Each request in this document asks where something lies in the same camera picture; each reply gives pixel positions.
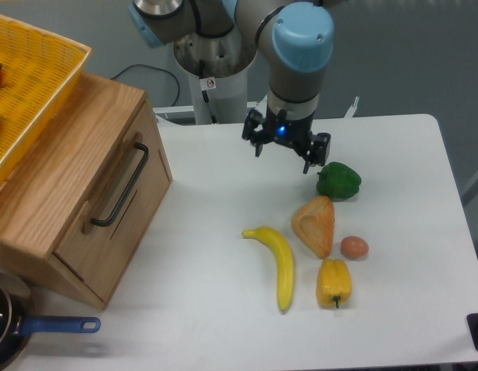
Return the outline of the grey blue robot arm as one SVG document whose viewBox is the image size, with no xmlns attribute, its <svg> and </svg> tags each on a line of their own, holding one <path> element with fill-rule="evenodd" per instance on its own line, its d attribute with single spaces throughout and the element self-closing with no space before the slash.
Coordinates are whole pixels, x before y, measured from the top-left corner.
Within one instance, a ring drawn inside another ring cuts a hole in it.
<svg viewBox="0 0 478 371">
<path fill-rule="evenodd" d="M 172 45 L 178 64 L 198 80 L 197 103 L 213 123 L 223 107 L 212 96 L 218 83 L 261 55 L 270 68 L 266 109 L 246 115 L 243 139 L 256 153 L 269 143 L 290 148 L 305 168 L 326 163 L 331 137 L 311 130 L 334 43 L 322 2 L 132 1 L 128 11 L 149 46 Z"/>
</svg>

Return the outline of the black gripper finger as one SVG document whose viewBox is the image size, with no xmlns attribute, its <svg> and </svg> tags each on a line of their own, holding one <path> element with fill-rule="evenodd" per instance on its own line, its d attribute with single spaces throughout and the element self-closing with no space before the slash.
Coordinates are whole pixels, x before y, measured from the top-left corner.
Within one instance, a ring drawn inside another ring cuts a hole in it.
<svg viewBox="0 0 478 371">
<path fill-rule="evenodd" d="M 313 166 L 325 166 L 331 147 L 331 135 L 327 132 L 310 132 L 297 146 L 297 154 L 304 160 L 303 174 Z"/>
<path fill-rule="evenodd" d="M 242 139 L 249 141 L 255 148 L 255 156 L 258 158 L 263 146 L 270 143 L 270 133 L 266 129 L 266 119 L 256 109 L 251 109 L 246 116 L 242 129 Z"/>
</svg>

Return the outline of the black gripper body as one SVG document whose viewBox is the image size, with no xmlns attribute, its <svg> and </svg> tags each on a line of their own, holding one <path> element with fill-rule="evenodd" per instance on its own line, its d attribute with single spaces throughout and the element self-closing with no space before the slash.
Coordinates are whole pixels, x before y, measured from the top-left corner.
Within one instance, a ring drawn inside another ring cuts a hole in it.
<svg viewBox="0 0 478 371">
<path fill-rule="evenodd" d="M 311 145 L 311 126 L 314 115 L 311 114 L 299 120 L 286 118 L 281 111 L 274 114 L 266 109 L 266 120 L 263 130 L 266 134 L 266 143 L 274 142 L 296 150 L 307 150 Z"/>
</svg>

